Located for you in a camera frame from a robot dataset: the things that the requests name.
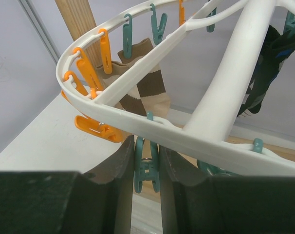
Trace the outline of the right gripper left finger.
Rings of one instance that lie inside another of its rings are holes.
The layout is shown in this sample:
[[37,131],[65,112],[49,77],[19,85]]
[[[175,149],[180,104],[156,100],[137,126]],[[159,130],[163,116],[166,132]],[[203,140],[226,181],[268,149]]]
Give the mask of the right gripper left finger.
[[0,171],[0,234],[128,234],[134,136],[99,165],[74,171]]

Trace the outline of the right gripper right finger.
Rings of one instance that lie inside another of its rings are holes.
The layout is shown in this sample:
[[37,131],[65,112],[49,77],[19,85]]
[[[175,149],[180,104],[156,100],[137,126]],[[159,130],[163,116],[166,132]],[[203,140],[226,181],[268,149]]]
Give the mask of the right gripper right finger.
[[295,177],[209,176],[160,147],[165,234],[295,234]]

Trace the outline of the brown cream striped sock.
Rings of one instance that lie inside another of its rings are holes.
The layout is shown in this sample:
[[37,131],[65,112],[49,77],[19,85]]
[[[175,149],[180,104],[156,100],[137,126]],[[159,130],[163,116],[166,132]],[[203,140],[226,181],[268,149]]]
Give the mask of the brown cream striped sock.
[[[96,74],[107,88],[153,48],[150,38],[146,38],[132,46],[130,58],[126,58],[122,50],[117,53],[121,61],[112,62],[111,74],[106,74],[102,65],[96,67]],[[170,109],[170,97],[166,93],[160,65],[132,87],[115,108],[141,116],[152,112],[154,116],[165,118]]]

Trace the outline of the black blue sport sock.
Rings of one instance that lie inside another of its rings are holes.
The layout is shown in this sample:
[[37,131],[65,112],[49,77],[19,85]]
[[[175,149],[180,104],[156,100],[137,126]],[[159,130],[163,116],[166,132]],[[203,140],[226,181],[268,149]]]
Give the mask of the black blue sport sock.
[[269,26],[255,69],[237,117],[257,114],[270,84],[277,78],[283,63],[295,51],[295,33],[280,34]]

